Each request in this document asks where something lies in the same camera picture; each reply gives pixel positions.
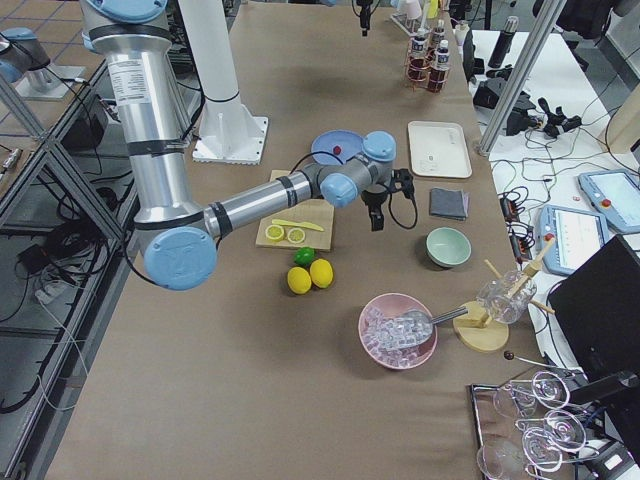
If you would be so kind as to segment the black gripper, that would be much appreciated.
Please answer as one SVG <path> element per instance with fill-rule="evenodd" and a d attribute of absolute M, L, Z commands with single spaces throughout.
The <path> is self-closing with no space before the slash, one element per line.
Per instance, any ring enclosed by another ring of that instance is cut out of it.
<path fill-rule="evenodd" d="M 391 179 L 376 183 L 373 191 L 365 190 L 361 194 L 361 199 L 368 208 L 371 220 L 371 231 L 384 229 L 384 215 L 382 215 L 382 205 L 396 193 L 401 192 L 404 197 L 415 204 L 415 187 L 413 175 L 406 168 L 394 169 Z"/>

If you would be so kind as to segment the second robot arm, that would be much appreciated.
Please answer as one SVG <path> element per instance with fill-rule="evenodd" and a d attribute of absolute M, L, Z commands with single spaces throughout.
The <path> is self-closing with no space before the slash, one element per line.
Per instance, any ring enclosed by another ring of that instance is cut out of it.
<path fill-rule="evenodd" d="M 31 29 L 1 31 L 1 77 L 23 98 L 61 100 L 66 88 L 51 70 L 51 58 Z"/>

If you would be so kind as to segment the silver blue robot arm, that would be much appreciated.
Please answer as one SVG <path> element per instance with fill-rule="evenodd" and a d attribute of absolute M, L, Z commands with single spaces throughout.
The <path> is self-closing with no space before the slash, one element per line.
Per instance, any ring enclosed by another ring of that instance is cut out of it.
<path fill-rule="evenodd" d="M 334 165 L 313 163 L 208 206 L 197 204 L 184 155 L 204 162 L 256 164 L 268 121 L 242 103 L 224 8 L 219 1 L 179 5 L 198 75 L 200 111 L 190 116 L 177 89 L 163 1 L 85 1 L 85 37 L 109 71 L 140 209 L 134 220 L 145 278 L 169 290 L 204 283 L 217 264 L 217 243 L 233 230 L 323 198 L 343 207 L 387 194 L 399 177 L 395 139 L 368 134 L 356 153 Z"/>

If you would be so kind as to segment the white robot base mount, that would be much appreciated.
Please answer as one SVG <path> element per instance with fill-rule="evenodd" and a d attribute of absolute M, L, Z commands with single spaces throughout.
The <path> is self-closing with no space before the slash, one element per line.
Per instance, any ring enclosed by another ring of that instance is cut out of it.
<path fill-rule="evenodd" d="M 193 158 L 257 165 L 269 120 L 241 100 L 223 3 L 185 1 L 181 9 L 204 95 Z"/>

